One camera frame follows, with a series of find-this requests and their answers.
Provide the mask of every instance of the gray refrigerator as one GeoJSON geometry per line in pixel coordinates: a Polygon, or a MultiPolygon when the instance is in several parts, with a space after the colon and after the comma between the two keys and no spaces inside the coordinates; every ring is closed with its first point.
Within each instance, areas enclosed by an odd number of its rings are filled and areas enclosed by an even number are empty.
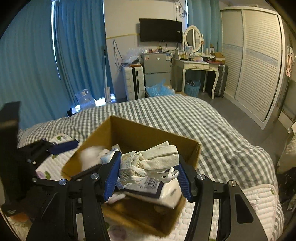
{"type": "Polygon", "coordinates": [[[165,81],[170,85],[171,58],[169,53],[146,53],[144,60],[144,76],[147,87],[165,81]]]}

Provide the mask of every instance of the gray and white checkered fabric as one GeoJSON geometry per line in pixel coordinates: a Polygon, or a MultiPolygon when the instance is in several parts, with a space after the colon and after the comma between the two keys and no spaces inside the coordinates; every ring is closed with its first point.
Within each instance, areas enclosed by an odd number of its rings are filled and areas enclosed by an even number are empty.
{"type": "MultiPolygon", "coordinates": [[[[182,95],[117,103],[37,124],[19,133],[19,147],[59,133],[83,142],[110,115],[196,139],[202,144],[198,171],[211,180],[233,179],[242,189],[259,184],[278,188],[272,160],[264,149],[252,146],[208,103],[182,95]]],[[[273,240],[281,235],[283,224],[278,203],[273,240]]]]}

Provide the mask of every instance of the wardrobe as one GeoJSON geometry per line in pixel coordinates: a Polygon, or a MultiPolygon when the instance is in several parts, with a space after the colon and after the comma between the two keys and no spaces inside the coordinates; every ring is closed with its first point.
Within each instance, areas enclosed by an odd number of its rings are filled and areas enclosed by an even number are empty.
{"type": "Polygon", "coordinates": [[[277,12],[256,7],[221,10],[228,77],[224,96],[266,126],[284,77],[285,37],[277,12]]]}

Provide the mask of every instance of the blue laundry basket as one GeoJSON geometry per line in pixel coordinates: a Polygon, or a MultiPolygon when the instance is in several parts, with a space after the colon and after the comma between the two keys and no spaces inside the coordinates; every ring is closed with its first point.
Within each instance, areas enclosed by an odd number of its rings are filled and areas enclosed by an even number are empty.
{"type": "Polygon", "coordinates": [[[200,81],[194,81],[194,83],[195,86],[185,84],[184,93],[192,97],[197,97],[200,90],[200,81]]]}

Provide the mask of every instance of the plastic water jug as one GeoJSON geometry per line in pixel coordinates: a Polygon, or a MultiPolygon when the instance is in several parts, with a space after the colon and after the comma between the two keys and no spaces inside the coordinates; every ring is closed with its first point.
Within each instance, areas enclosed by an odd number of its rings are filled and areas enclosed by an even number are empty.
{"type": "Polygon", "coordinates": [[[80,110],[86,110],[89,108],[96,107],[96,103],[94,102],[94,98],[89,93],[88,89],[84,89],[84,90],[76,93],[75,95],[78,99],[80,110]]]}

